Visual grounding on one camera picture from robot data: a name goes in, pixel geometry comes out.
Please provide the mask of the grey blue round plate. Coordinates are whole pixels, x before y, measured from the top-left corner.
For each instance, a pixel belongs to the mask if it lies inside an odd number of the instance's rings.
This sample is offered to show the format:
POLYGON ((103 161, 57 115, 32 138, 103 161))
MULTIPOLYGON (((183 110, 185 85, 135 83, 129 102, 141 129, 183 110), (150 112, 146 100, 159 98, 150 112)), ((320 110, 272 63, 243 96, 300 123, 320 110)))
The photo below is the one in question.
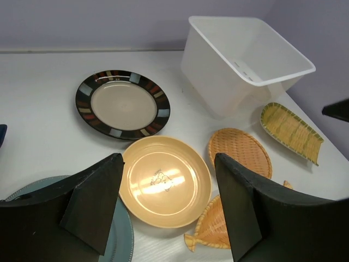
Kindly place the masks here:
MULTIPOLYGON (((48 177, 34 181, 9 195, 5 201, 14 200, 24 194, 49 186, 64 178, 67 178, 67 175, 48 177)), ((123 202, 121 199, 117 199, 105 254, 99 257, 99 261, 131 261, 133 252, 133 225, 123 202)))

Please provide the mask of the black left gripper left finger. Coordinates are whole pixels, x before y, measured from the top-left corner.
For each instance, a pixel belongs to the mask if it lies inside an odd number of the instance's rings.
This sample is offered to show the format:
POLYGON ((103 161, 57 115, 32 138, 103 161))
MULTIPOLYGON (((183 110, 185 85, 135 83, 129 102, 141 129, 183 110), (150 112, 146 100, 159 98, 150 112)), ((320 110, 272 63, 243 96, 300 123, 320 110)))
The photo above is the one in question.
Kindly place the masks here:
POLYGON ((124 162, 113 153, 49 186, 1 201, 1 261, 98 261, 124 162))

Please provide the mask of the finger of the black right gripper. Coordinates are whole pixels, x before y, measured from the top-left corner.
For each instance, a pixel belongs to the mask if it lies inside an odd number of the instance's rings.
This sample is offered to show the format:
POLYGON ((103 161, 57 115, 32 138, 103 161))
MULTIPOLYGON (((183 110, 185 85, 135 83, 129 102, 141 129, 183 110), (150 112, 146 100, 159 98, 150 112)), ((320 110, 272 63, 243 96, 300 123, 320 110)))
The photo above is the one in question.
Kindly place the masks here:
POLYGON ((349 99, 325 106, 322 109, 322 115, 349 122, 349 99))

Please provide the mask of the round orange woven plate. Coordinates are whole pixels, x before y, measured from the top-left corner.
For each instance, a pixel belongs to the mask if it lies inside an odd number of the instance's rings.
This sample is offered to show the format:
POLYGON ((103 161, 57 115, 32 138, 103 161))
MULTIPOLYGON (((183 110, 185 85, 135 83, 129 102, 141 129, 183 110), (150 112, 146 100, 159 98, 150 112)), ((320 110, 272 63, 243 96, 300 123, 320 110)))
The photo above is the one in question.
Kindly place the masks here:
POLYGON ((208 142, 208 155, 212 164, 218 153, 228 155, 257 174, 272 178, 273 168, 268 153, 252 135, 242 130, 217 130, 208 142))

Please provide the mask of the fish shaped woven plate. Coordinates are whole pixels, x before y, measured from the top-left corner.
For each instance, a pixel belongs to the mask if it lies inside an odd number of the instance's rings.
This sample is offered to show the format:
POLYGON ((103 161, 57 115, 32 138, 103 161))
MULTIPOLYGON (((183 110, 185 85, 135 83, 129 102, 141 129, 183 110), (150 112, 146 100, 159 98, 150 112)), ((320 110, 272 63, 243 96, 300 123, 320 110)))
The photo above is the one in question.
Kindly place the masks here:
POLYGON ((194 234, 184 234, 184 242, 192 252, 197 244, 218 249, 231 248, 220 195, 215 196, 204 209, 194 234))

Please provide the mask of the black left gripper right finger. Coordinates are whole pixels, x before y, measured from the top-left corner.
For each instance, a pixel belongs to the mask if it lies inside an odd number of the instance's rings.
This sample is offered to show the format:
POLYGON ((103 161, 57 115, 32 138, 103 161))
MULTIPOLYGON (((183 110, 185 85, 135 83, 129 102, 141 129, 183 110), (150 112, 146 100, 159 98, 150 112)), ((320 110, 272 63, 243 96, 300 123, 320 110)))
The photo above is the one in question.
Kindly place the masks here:
POLYGON ((234 261, 348 261, 348 200, 304 194, 224 153, 215 173, 234 261))

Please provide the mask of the yellow round plate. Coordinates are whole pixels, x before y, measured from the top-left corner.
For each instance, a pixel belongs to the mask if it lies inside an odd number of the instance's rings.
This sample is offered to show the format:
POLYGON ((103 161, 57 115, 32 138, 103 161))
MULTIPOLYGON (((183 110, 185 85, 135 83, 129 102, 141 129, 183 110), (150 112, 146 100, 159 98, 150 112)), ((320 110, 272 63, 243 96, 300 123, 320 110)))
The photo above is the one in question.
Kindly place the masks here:
POLYGON ((151 136, 123 153, 119 195, 141 221, 158 228, 181 228, 197 220, 210 201, 212 177, 203 158, 186 143, 151 136))

